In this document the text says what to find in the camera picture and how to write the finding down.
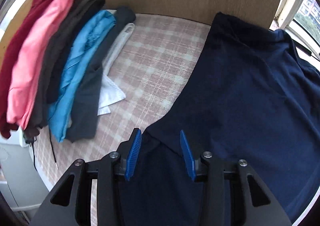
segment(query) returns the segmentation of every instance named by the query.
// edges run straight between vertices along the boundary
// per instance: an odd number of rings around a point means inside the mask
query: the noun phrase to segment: white cloth
[[[108,73],[133,30],[133,23],[129,23],[124,27],[109,49],[107,57],[102,62],[103,76],[100,89],[98,116],[111,113],[108,106],[125,99],[124,92],[108,77]]]
[[[116,9],[107,9],[108,12],[110,12],[112,15],[114,15],[117,10]]]

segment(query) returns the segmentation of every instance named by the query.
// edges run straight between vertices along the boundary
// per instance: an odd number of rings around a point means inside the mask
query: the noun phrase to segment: tree
[[[320,44],[320,29],[308,16],[303,16],[298,12],[294,19]]]

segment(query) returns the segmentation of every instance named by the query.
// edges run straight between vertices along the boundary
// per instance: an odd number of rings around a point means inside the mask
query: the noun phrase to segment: folded clothes
[[[46,92],[53,66],[63,52],[64,46],[68,43],[74,27],[95,1],[96,0],[74,0],[72,8],[60,24],[58,31],[50,38],[44,53],[35,103],[26,129],[47,125]]]
[[[7,122],[24,130],[29,122],[42,66],[44,51],[50,37],[58,30],[74,0],[54,0],[35,22],[20,49],[12,70],[8,94]]]
[[[76,91],[71,111],[72,125],[68,128],[66,135],[66,138],[72,142],[82,138],[90,139],[95,136],[103,74],[102,61],[109,56],[109,49],[119,33],[136,18],[134,12],[127,7],[117,8],[114,17],[116,18],[116,25],[110,30],[92,57]]]
[[[75,92],[98,46],[115,25],[114,16],[106,10],[99,11],[81,29],[71,49],[62,72],[58,100],[49,107],[48,123],[58,142],[64,140]]]
[[[125,98],[124,92],[107,76],[109,70],[134,30],[134,24],[127,24],[113,42],[107,57],[103,60],[103,76],[101,81],[98,116],[110,113],[111,104]]]
[[[31,9],[21,26],[12,37],[6,52],[0,71],[0,132],[4,138],[10,137],[10,130],[17,130],[18,126],[7,123],[8,93],[12,79],[12,69],[15,65],[20,49],[28,36],[33,24],[41,17],[53,0],[33,0]]]
[[[44,127],[47,125],[48,104],[47,90],[50,83],[52,69],[63,54],[67,54],[64,50],[70,40],[74,40],[73,32],[77,29],[77,25],[85,25],[104,5],[105,0],[82,0],[81,3],[71,11],[66,19],[61,23],[58,31],[51,37],[47,46],[44,61],[40,73],[38,91],[33,106],[33,111],[27,126],[27,130],[31,127]]]
[[[62,50],[60,57],[54,64],[54,67],[51,72],[50,82],[47,89],[47,103],[51,104],[58,100],[59,96],[59,88],[61,83],[61,76],[63,72],[63,68],[66,65],[68,60],[69,54],[71,52],[71,47],[73,45],[74,40],[76,39],[77,35],[79,34],[80,30],[84,27],[84,25],[95,15],[97,12],[103,7],[101,4],[104,4],[105,0],[97,0],[92,7],[85,13],[83,18],[79,21],[76,27],[73,29],[70,39],[68,43]]]

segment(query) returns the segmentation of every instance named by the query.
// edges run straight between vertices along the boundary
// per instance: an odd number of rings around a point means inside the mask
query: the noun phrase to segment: bolt
[[[240,159],[240,160],[239,160],[239,165],[241,165],[241,166],[247,166],[247,164],[248,164],[248,162],[245,161],[244,159]]]
[[[211,158],[212,157],[212,153],[210,151],[205,151],[203,152],[203,156],[206,158]]]
[[[111,153],[109,154],[109,156],[110,156],[111,158],[117,158],[117,157],[119,156],[119,153],[118,153],[117,151],[113,151],[113,152],[111,152]]]
[[[80,166],[80,165],[82,165],[82,163],[83,163],[83,160],[82,160],[82,159],[77,159],[77,160],[75,161],[75,166]]]

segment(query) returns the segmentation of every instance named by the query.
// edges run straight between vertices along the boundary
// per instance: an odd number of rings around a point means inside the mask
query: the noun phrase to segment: mattress
[[[200,56],[210,26],[185,19],[137,14],[135,30],[112,65],[109,77],[126,94],[99,118],[91,140],[57,143],[43,128],[35,156],[44,176],[54,185],[71,163],[97,160],[129,139],[132,130],[144,129],[164,116],[187,83]],[[92,225],[96,218],[96,182],[92,186]]]

